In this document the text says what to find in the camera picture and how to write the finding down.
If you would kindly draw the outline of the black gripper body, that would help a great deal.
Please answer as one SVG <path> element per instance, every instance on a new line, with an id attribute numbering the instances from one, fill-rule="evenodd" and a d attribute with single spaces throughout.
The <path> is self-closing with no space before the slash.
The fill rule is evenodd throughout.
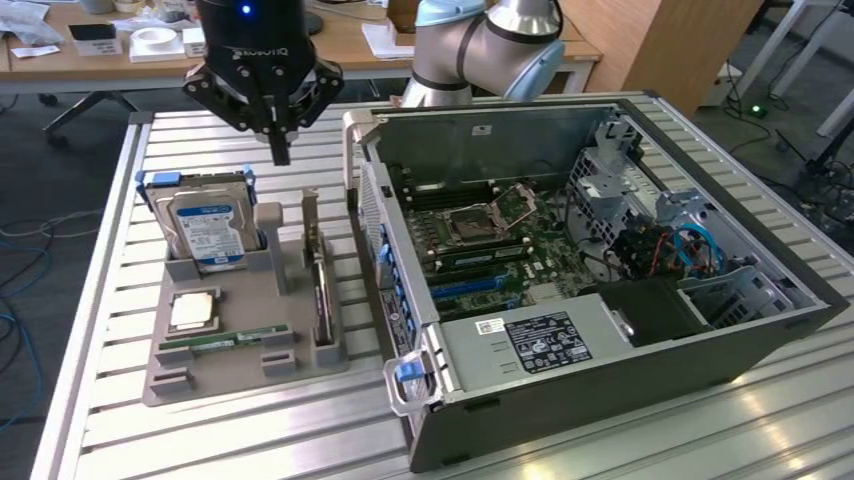
<path id="1" fill-rule="evenodd" d="M 198 1 L 196 8 L 205 40 L 201 62 L 229 83 L 237 63 L 252 68 L 278 126 L 278 66 L 317 60 L 304 3 Z"/>

